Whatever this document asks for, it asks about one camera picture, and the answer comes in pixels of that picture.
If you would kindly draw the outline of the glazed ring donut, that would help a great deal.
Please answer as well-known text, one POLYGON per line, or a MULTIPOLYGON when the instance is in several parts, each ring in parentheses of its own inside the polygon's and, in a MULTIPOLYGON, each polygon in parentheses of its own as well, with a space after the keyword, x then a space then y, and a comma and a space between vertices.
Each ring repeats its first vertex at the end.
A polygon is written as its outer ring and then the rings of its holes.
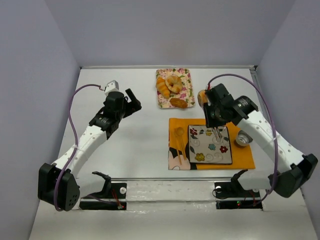
POLYGON ((204 106, 204 104, 206 104, 208 102, 208 98, 206 96, 205 90, 201 90, 198 92, 197 100, 198 100, 198 104, 201 108, 204 106))

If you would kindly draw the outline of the stainless steel serving tongs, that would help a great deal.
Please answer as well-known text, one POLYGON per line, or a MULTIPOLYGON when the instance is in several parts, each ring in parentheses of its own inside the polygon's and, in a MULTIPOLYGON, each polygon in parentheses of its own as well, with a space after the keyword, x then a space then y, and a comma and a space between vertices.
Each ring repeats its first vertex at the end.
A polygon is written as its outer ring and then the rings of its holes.
POLYGON ((221 135, 221 132, 218 127, 213 127, 212 133, 214 134, 214 137, 218 142, 222 140, 223 136, 221 135))

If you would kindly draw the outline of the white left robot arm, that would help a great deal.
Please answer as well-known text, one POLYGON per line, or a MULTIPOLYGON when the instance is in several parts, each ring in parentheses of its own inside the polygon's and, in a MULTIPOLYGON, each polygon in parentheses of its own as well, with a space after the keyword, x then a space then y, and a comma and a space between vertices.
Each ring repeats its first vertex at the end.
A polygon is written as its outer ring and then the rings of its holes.
POLYGON ((141 110, 141 102, 131 89, 124 93, 106 90, 103 107, 93 117, 74 145, 53 163, 44 163, 38 171, 37 196, 59 212, 70 211, 79 199, 105 195, 111 191, 111 178, 93 171, 83 179, 78 174, 90 156, 119 128, 122 119, 141 110))

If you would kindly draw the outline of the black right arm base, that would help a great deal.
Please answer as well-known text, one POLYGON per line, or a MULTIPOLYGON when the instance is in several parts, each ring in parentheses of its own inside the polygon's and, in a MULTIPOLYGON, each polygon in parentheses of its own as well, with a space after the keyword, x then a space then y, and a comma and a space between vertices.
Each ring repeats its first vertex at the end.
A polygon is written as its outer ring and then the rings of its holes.
POLYGON ((215 182, 212 195, 217 210, 263 209, 259 192, 233 189, 231 182, 215 182))

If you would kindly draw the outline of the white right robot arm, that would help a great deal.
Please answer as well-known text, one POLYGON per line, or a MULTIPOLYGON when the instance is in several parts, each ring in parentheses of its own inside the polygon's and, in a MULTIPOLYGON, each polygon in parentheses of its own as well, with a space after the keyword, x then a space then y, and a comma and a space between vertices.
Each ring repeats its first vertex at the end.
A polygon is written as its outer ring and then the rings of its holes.
POLYGON ((217 128, 233 123, 248 134, 274 162, 273 172, 241 170, 230 180, 234 191, 275 191, 289 198, 314 172, 318 159, 312 153, 304 154, 286 141, 266 120, 258 106, 247 96, 234 99, 220 83, 204 91, 202 105, 205 124, 217 128))

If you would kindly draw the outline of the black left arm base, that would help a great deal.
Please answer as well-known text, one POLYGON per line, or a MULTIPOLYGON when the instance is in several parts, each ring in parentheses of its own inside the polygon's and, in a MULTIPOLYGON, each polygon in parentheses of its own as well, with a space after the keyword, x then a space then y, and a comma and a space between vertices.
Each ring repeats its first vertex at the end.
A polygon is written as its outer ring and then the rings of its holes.
POLYGON ((110 189, 92 193, 79 202, 81 210, 125 211, 127 209, 127 183, 111 182, 110 189))

